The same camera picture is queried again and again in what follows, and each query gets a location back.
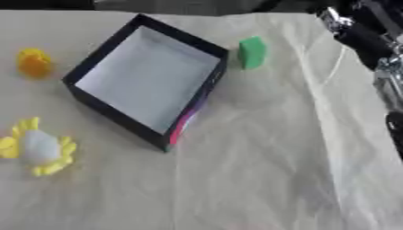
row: wrinkled fabric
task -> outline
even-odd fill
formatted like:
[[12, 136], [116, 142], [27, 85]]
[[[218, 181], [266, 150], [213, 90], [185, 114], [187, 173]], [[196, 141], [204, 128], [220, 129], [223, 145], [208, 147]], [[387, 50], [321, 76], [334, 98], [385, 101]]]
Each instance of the wrinkled fabric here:
[[[59, 81], [134, 16], [0, 12], [0, 130], [39, 116], [74, 137], [76, 162], [33, 178], [0, 161], [1, 229], [370, 230], [403, 227], [403, 167], [372, 73], [307, 14], [154, 15], [232, 49], [228, 72], [165, 155], [77, 102]], [[264, 66], [237, 43], [260, 36]], [[15, 70], [44, 49], [50, 79]]]

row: yellow flower toy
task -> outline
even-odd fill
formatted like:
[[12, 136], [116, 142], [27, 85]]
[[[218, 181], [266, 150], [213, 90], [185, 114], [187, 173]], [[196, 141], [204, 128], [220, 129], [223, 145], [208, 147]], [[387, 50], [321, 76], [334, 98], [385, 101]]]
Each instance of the yellow flower toy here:
[[21, 50], [17, 57], [17, 66], [21, 72], [33, 78], [43, 78], [53, 69], [50, 57], [35, 48]]
[[32, 165], [34, 175], [51, 175], [73, 163], [76, 143], [71, 137], [57, 138], [39, 130], [39, 123], [39, 118], [20, 120], [13, 137], [0, 138], [0, 156], [21, 157]]

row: green cube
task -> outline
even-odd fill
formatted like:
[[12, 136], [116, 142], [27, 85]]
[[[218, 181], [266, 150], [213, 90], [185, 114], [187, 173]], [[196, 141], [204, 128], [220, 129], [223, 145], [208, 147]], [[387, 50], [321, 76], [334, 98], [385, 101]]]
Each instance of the green cube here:
[[244, 69], [261, 66], [266, 56], [266, 46], [259, 37], [252, 37], [239, 42], [238, 57]]

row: black box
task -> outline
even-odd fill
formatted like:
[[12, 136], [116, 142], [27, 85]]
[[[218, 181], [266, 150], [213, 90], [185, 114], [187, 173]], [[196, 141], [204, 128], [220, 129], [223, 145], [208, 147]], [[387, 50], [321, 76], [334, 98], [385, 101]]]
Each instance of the black box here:
[[226, 49], [138, 14], [63, 82], [80, 102], [169, 151], [227, 61]]

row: dark background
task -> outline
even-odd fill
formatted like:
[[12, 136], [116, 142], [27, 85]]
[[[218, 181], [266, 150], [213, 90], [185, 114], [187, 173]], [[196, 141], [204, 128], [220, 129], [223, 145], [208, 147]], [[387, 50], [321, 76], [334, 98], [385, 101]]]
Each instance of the dark background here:
[[0, 9], [106, 10], [142, 13], [223, 15], [305, 12], [315, 0], [2, 0]]

